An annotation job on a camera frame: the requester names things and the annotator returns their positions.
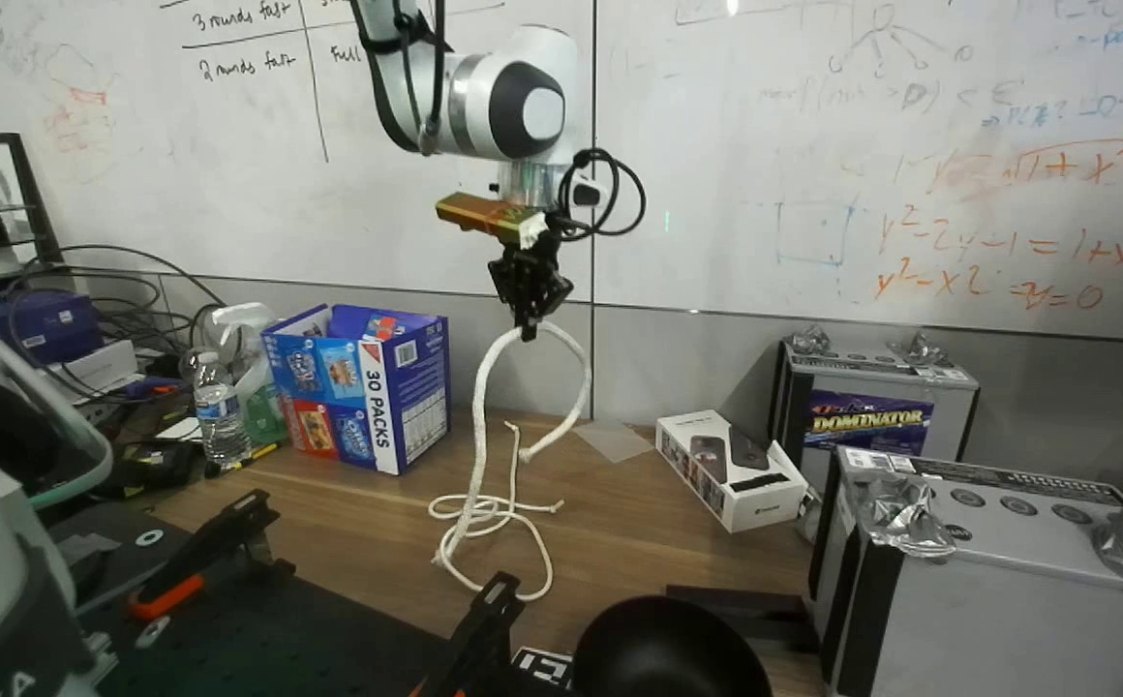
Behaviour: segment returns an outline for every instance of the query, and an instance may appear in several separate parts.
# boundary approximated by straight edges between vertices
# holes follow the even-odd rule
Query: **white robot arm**
[[[604,162],[616,180],[634,184],[638,216],[608,235],[633,233],[648,208],[644,186],[622,162],[569,142],[575,40],[553,26],[518,26],[505,51],[448,60],[444,0],[435,4],[439,26],[414,0],[354,0],[354,12],[373,65],[374,111],[396,142],[417,154],[448,151],[505,162],[498,199],[448,194],[439,200],[439,216],[505,244],[488,273],[532,340],[535,327],[575,291],[558,274],[558,248],[608,233],[600,225],[616,194],[598,225],[580,225],[569,216],[575,175]]]

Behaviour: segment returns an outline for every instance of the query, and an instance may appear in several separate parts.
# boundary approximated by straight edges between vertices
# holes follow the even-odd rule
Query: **table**
[[[522,438],[547,435],[550,420],[522,420]],[[488,438],[488,491],[507,487],[507,432]],[[190,483],[150,503],[180,528],[198,528],[249,487],[273,491],[284,515],[273,528],[279,558],[331,592],[340,592],[402,624],[448,635],[466,615],[466,592],[430,563],[444,522],[426,503],[442,491],[466,491],[474,468],[474,435],[456,425],[405,477],[380,477],[307,455],[275,455],[243,474]],[[518,501],[567,501],[558,515],[535,515],[553,554],[553,592],[527,603],[514,624],[514,647],[575,650],[585,624],[622,601],[661,592],[667,586],[719,586],[757,592],[800,592],[808,546],[793,528],[723,534],[717,519],[680,487],[657,455],[604,463],[585,438],[567,438],[518,474]],[[540,589],[544,563],[522,528],[462,552],[462,570],[492,579],[507,570],[522,589]],[[821,694],[821,672],[808,656],[764,650],[764,665],[784,697]]]

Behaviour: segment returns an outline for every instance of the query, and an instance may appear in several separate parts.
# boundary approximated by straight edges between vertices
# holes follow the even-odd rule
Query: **water bottle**
[[[194,402],[204,457],[216,468],[238,468],[249,457],[243,402],[216,363],[216,354],[198,358]]]

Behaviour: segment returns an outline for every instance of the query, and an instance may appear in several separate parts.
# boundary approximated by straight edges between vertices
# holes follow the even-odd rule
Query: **small white box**
[[[717,411],[657,420],[656,451],[731,534],[793,519],[808,491],[779,442],[764,455]]]

